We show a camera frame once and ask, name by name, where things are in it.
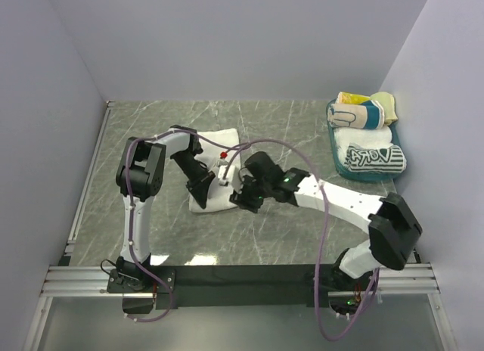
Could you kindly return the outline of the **white terry towel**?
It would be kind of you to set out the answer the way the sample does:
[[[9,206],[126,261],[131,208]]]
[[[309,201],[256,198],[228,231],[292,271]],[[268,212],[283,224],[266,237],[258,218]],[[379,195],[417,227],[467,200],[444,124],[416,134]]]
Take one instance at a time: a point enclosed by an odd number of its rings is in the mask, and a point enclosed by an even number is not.
[[[235,128],[200,132],[200,134],[204,138],[207,138],[216,144],[222,144],[228,148],[232,148],[237,144],[240,144],[239,134]],[[216,213],[219,211],[236,208],[237,206],[229,200],[229,197],[234,191],[231,184],[219,184],[219,176],[222,176],[225,172],[225,167],[233,157],[235,150],[229,151],[227,156],[222,158],[221,154],[223,151],[226,151],[225,148],[215,146],[214,144],[204,141],[203,139],[200,139],[200,144],[203,149],[203,153],[198,154],[195,158],[205,164],[209,170],[212,170],[215,173],[216,178],[209,186],[206,208],[203,209],[200,207],[200,205],[191,195],[189,197],[188,204],[189,211],[192,213]]]

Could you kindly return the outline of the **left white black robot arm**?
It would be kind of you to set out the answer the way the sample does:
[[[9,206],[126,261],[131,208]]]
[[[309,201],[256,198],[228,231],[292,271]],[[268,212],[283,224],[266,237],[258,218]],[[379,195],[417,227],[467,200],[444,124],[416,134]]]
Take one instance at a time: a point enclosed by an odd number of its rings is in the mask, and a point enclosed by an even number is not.
[[[215,173],[195,158],[202,153],[199,133],[184,126],[172,126],[150,138],[127,140],[115,178],[123,196],[125,225],[122,250],[114,263],[116,271],[110,276],[114,284],[142,292],[156,282],[150,270],[150,212],[162,187],[167,159],[175,161],[187,179],[189,194],[206,208]]]

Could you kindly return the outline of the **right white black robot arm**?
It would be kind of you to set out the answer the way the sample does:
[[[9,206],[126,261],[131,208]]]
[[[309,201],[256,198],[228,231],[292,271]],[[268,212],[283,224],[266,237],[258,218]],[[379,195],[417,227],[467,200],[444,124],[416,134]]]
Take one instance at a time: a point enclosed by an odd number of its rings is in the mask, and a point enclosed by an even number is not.
[[[364,194],[326,182],[302,169],[282,170],[267,153],[259,151],[243,166],[223,166],[219,184],[229,185],[231,203],[257,213],[264,199],[272,198],[321,211],[342,219],[368,235],[356,247],[344,250],[324,275],[324,283],[335,290],[348,290],[375,269],[404,269],[422,228],[405,199],[397,193],[387,196]]]

